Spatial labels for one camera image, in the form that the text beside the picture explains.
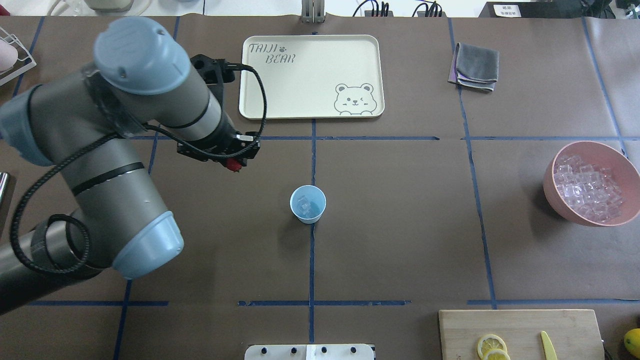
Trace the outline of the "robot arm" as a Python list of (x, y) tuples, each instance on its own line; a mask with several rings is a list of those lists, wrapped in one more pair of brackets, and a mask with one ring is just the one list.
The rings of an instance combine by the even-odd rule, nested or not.
[(224, 85), (243, 63), (189, 57), (160, 23), (122, 17), (101, 32), (93, 61), (1, 107), (1, 136), (49, 170), (21, 196), (1, 248), (1, 313), (115, 269), (135, 280), (185, 242), (130, 140), (158, 132), (177, 152), (238, 172), (263, 128), (242, 133)]

